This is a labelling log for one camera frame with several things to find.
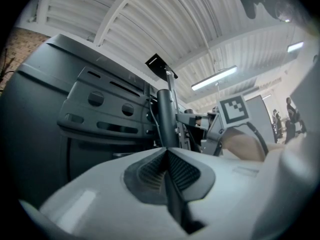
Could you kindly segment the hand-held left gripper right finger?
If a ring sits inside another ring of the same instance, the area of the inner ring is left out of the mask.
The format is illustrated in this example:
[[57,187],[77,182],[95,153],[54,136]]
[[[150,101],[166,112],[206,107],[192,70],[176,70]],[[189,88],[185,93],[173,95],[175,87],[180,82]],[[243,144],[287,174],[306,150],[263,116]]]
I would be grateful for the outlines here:
[[212,189],[216,175],[208,165],[187,156],[180,148],[168,148],[168,172],[185,201],[197,201],[206,197]]

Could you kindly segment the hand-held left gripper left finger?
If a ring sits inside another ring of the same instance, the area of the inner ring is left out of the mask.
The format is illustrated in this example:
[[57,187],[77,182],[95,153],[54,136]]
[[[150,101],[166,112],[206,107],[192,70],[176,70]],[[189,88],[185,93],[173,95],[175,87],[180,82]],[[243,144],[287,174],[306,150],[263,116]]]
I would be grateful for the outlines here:
[[166,205],[165,174],[167,149],[151,150],[151,154],[128,166],[123,181],[129,192],[141,203]]

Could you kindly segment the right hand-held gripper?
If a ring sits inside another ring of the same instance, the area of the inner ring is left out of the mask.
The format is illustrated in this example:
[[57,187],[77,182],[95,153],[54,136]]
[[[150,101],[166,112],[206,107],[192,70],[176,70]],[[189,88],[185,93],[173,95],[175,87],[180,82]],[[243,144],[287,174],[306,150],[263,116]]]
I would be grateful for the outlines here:
[[211,156],[220,155],[221,140],[227,129],[250,121],[250,112],[242,95],[220,99],[216,107],[215,112],[201,117],[199,125],[204,130],[204,138],[201,140],[202,152]]

